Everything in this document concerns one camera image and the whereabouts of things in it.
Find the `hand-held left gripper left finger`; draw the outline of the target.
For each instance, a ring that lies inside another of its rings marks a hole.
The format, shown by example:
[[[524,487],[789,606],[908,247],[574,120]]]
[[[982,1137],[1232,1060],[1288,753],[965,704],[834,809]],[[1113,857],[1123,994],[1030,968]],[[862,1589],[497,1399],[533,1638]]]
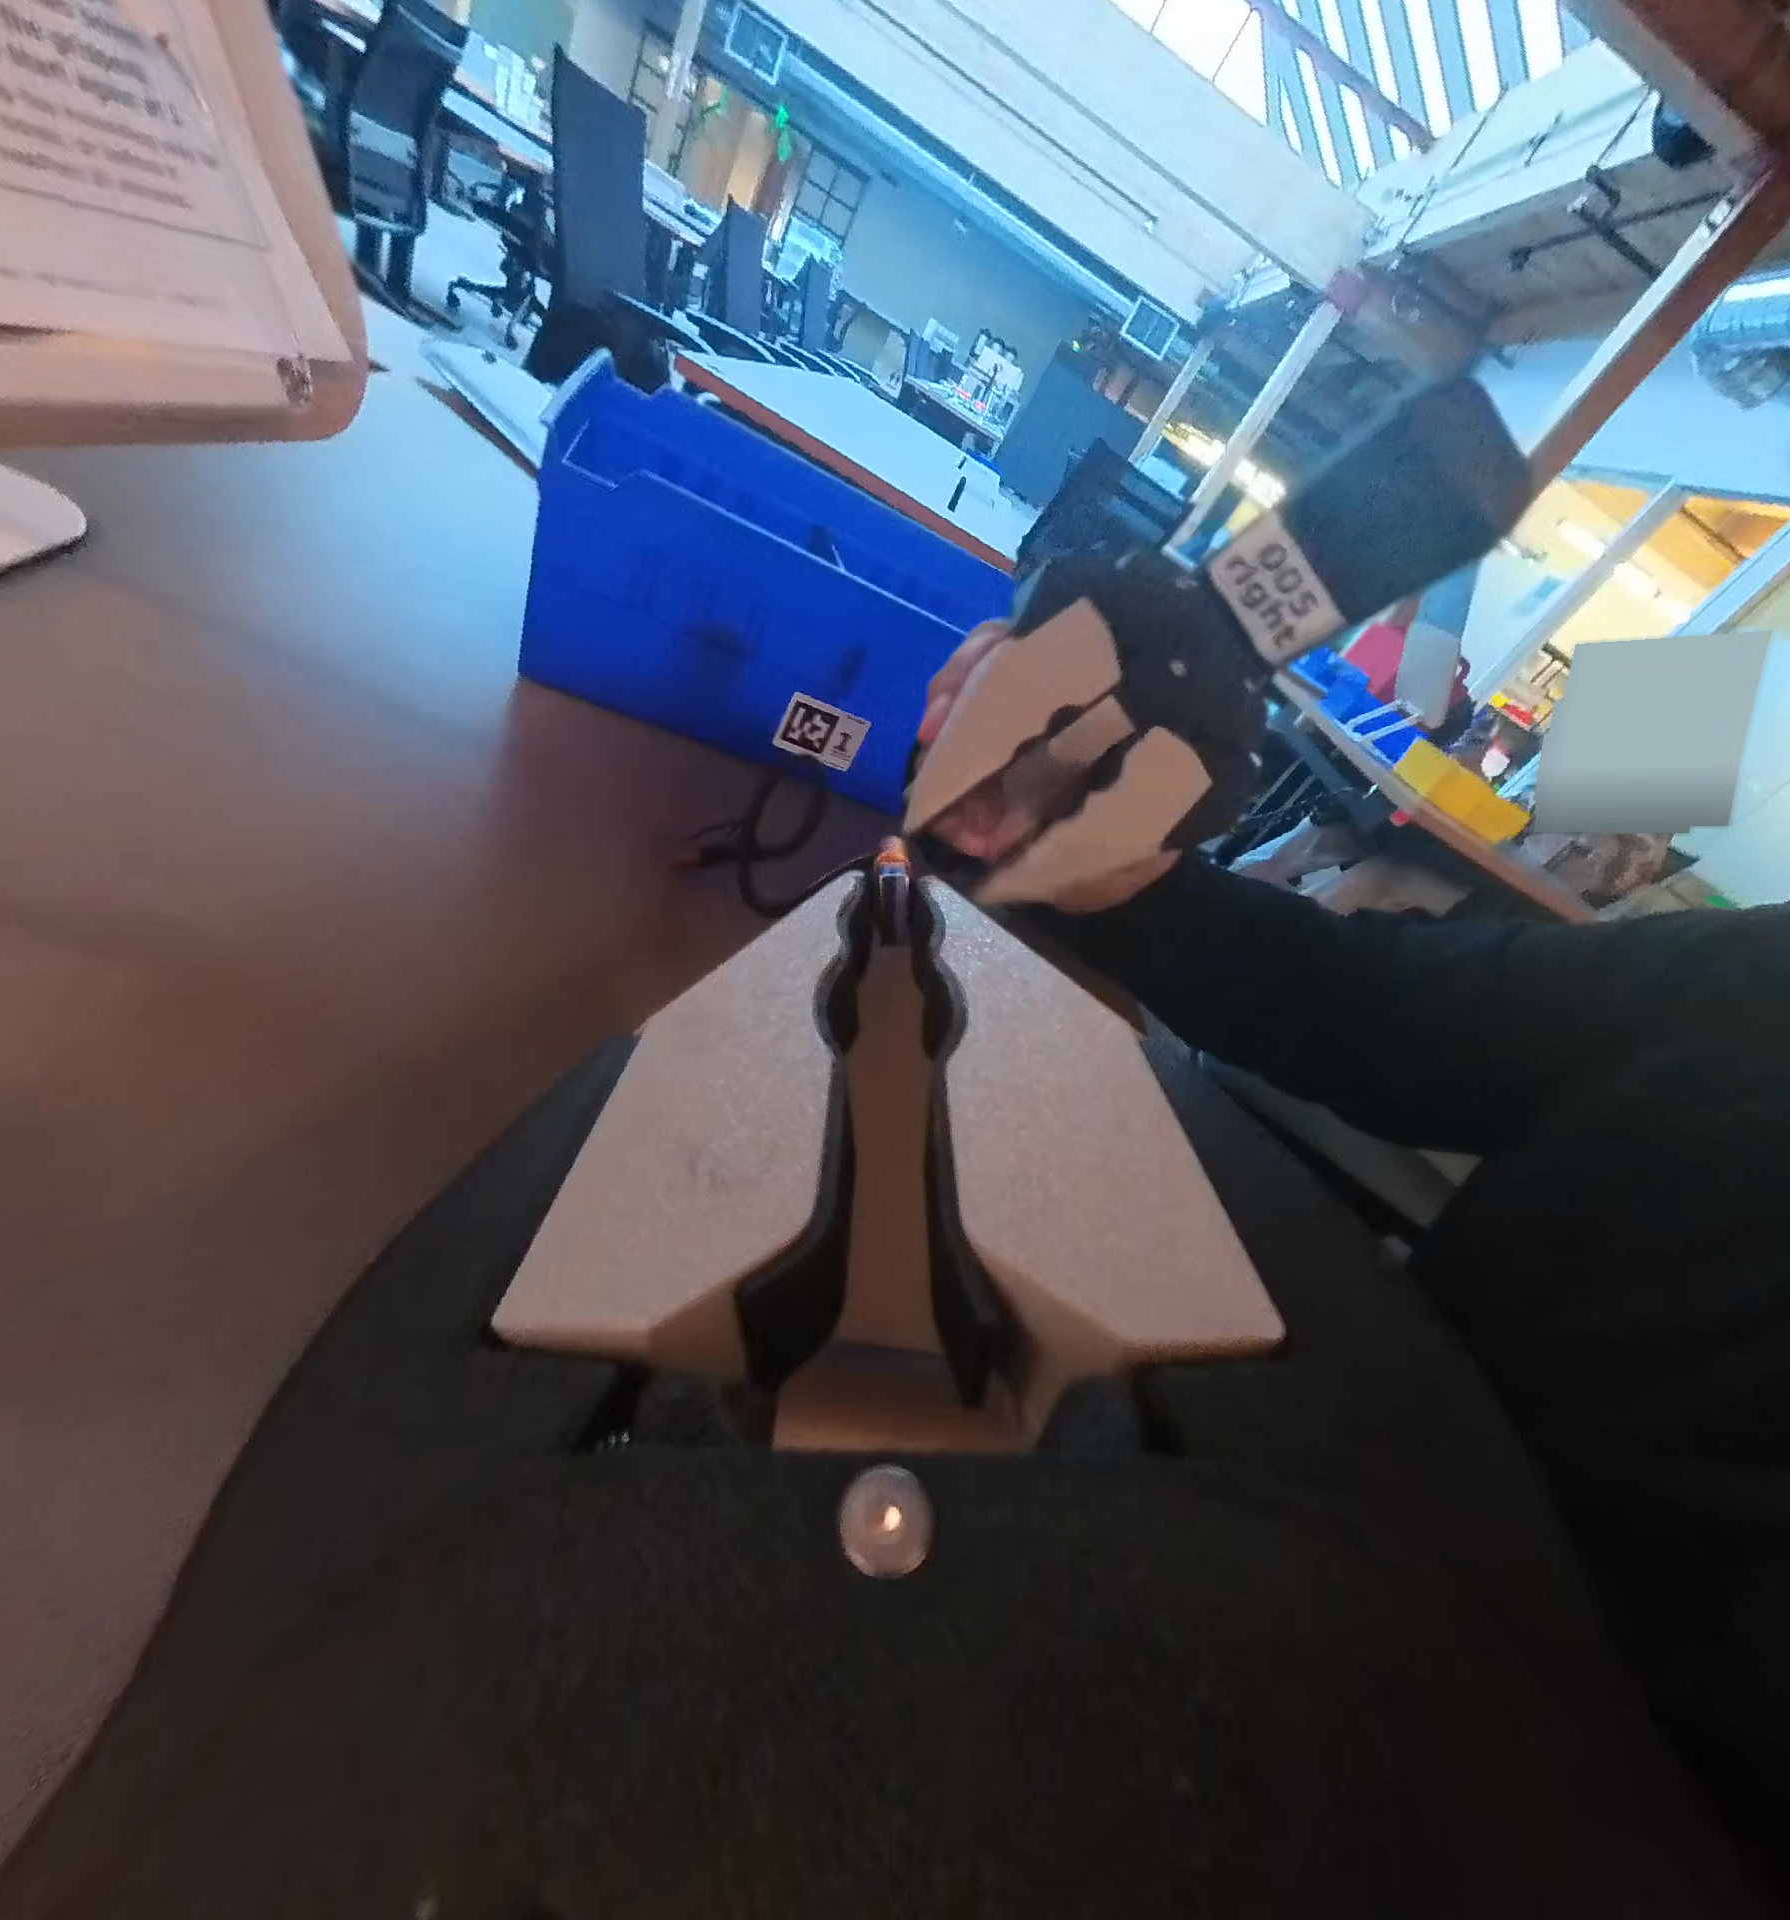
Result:
[[[836,877],[655,1010],[495,1307],[517,1350],[762,1380],[737,1285],[816,1220],[860,878]]]

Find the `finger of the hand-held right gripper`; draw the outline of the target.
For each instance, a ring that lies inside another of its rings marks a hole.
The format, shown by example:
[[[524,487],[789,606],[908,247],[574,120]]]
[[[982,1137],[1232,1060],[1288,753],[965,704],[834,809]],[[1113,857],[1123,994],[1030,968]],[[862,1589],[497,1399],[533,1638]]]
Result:
[[[1168,837],[1211,799],[1197,753],[1153,728],[1132,740],[1112,777],[1034,826],[970,884],[979,907],[1107,907],[1148,884],[1174,857]]]
[[[942,725],[920,777],[907,781],[907,805],[928,823],[962,795],[1003,769],[1023,766],[1023,748],[1045,737],[1053,707],[1078,704],[1099,692],[1097,707],[1084,711],[1062,733],[1053,733],[1045,769],[1073,774],[1073,785],[1057,799],[1078,795],[1097,764],[1129,742],[1129,717],[1119,699],[1122,664],[1113,634],[1088,601],[1077,601],[1024,634],[1015,632],[1020,649],[990,653],[987,675],[967,684],[965,706]]]

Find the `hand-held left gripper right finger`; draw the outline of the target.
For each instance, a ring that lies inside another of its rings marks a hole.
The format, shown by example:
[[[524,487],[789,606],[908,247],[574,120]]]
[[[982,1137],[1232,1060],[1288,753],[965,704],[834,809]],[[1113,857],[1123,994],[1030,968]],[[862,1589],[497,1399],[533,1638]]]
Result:
[[[1134,1027],[938,878],[908,949],[929,1312],[960,1402],[1277,1352],[1284,1319]]]

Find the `blue plastic bin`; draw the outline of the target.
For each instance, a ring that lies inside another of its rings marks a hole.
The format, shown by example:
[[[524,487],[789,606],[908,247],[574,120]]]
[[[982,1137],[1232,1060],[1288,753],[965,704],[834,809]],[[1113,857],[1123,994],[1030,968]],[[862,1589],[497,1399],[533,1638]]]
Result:
[[[852,574],[803,542],[823,524]],[[520,675],[902,809],[926,686],[1012,580],[725,408],[592,355],[556,392]]]

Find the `person's right forearm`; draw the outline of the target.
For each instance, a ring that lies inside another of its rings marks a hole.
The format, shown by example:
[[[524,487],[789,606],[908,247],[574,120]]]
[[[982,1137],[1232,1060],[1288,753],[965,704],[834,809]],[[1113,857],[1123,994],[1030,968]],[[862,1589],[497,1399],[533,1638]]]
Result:
[[[1790,907],[1337,914],[1195,860],[1029,918],[1186,1044],[1395,1144],[1790,1160]]]

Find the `person's right hand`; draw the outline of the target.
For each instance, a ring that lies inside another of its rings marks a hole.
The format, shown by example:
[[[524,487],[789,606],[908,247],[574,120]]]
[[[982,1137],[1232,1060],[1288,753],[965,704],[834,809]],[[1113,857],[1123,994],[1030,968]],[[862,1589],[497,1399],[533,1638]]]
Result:
[[[979,684],[987,675],[986,662],[990,653],[1003,651],[1007,655],[1018,649],[1012,630],[995,619],[970,630],[950,658],[942,662],[929,679],[921,722],[908,753],[907,780],[912,783],[928,764],[942,725],[950,724],[953,714],[965,706],[967,684]],[[994,867],[1012,857],[1020,846],[1048,829],[1060,806],[1057,797],[1069,789],[1077,780],[1073,774],[1045,769],[1053,733],[1062,733],[1084,711],[1097,707],[1099,701],[1099,692],[1088,692],[1078,704],[1053,707],[1044,731],[1048,738],[1023,748],[1027,756],[1023,766],[982,781],[928,823],[918,820],[914,815],[916,803],[912,801],[904,827],[939,849],[979,867]]]

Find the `grey work table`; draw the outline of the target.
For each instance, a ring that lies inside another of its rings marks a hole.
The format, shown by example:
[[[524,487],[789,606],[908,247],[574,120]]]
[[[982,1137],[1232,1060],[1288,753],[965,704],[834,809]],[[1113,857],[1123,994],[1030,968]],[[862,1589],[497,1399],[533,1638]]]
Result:
[[[1002,571],[1015,570],[1032,515],[974,454],[893,401],[832,372],[677,350],[673,374],[812,465]]]

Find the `yellow plastic bin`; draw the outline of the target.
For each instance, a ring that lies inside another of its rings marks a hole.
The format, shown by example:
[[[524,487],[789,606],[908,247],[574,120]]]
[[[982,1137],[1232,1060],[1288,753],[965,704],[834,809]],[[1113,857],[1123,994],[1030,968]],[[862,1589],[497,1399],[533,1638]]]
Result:
[[[1508,801],[1426,738],[1412,740],[1394,771],[1435,815],[1488,846],[1509,844],[1530,827],[1530,809]]]

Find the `black office chair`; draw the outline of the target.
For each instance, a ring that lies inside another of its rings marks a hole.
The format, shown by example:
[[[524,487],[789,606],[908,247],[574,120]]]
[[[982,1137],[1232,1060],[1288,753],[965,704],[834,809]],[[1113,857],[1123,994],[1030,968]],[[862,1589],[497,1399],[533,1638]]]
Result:
[[[383,2],[335,117],[357,283],[414,324],[445,324],[416,300],[410,276],[429,225],[441,105],[466,37],[449,5]]]
[[[641,110],[564,50],[551,71],[546,320],[524,372],[555,386],[606,349],[623,375],[647,372]]]

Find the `instruction sheet on board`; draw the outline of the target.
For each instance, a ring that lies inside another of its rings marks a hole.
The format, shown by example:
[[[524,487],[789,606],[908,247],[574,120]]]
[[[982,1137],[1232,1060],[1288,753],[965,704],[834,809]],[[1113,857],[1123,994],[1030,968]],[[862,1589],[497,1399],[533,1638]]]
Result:
[[[0,2],[0,451],[301,443],[368,344],[255,2]]]

